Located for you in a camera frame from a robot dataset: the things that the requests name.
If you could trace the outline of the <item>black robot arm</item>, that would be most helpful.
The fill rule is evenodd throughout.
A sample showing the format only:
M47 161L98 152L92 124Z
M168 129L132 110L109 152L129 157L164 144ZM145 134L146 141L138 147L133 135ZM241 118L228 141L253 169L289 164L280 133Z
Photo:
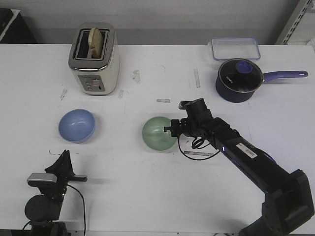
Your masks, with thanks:
M184 134L207 140L265 194L262 216L239 235L286 236L314 216L309 180L302 170L285 171L223 119L214 118L202 98L181 101L179 109L186 111L187 118L171 120L164 131L170 131L176 138Z
M64 150L54 164L45 169L43 173L32 173L27 178L27 184L37 187L40 194L28 200L25 206L25 216L31 230L31 236L70 236L65 222L59 217L67 188L74 189L81 197L83 203L84 231L86 234L86 207L82 193L69 184L70 181L86 182L87 176L76 175L70 159L70 151Z

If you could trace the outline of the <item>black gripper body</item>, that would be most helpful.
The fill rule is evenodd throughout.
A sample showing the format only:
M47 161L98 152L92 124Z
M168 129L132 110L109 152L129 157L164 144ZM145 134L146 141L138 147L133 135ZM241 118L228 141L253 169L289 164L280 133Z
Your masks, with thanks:
M62 199L66 194L66 187L70 181L86 182L88 180L85 175L55 175L57 177L56 183L47 183L38 186L40 193L50 199Z
M211 121L213 116L204 99L199 98L190 101L190 105L185 111L187 118L171 120L171 136L179 137L184 134L187 137L209 138L210 129L206 127L206 123Z

